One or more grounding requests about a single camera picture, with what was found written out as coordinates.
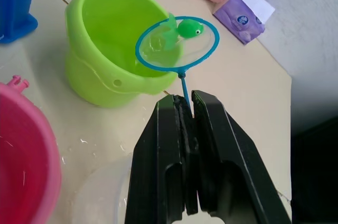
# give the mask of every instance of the handle hole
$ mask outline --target handle hole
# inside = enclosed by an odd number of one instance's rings
[[[112,83],[115,87],[121,87],[122,82],[120,80],[114,80],[114,82]]]

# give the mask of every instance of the white wall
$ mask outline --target white wall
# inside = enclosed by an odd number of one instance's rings
[[[259,41],[293,77],[298,133],[338,116],[338,0],[266,1],[276,11]]]

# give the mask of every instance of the white paper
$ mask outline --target white paper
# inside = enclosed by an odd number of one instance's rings
[[[275,9],[267,3],[265,0],[242,0],[259,18],[259,20],[265,24],[266,21],[273,14]]]

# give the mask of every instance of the blue net rim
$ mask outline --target blue net rim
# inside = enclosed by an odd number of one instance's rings
[[[139,62],[141,62],[144,66],[151,68],[153,70],[156,71],[163,71],[163,72],[177,72],[177,73],[185,73],[186,70],[188,70],[189,68],[203,62],[205,59],[207,59],[217,48],[219,42],[220,42],[220,34],[218,33],[218,30],[216,29],[216,27],[214,25],[212,25],[210,22],[202,19],[202,18],[198,18],[198,17],[193,17],[193,16],[177,16],[175,17],[176,20],[185,20],[185,19],[191,19],[191,20],[195,20],[198,21],[206,26],[208,26],[211,31],[213,32],[214,36],[215,36],[215,41],[213,43],[213,46],[210,48],[210,50],[201,58],[197,59],[196,61],[190,63],[190,64],[186,64],[185,66],[182,67],[170,67],[170,68],[165,68],[165,67],[158,67],[158,66],[154,66],[152,64],[149,64],[147,61],[145,61],[142,57],[141,54],[139,52],[139,47],[142,43],[142,40],[146,37],[146,35],[152,31],[153,29],[157,28],[161,23],[163,22],[167,22],[169,19],[165,19],[163,21],[160,21],[156,24],[154,24],[153,26],[149,27],[145,32],[143,32],[143,34],[139,37],[139,39],[136,42],[136,46],[135,46],[135,53],[136,53],[136,58],[138,59]]]

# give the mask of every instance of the clear plastic container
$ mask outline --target clear plastic container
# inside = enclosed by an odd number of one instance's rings
[[[79,191],[72,224],[124,224],[132,155],[96,170]]]

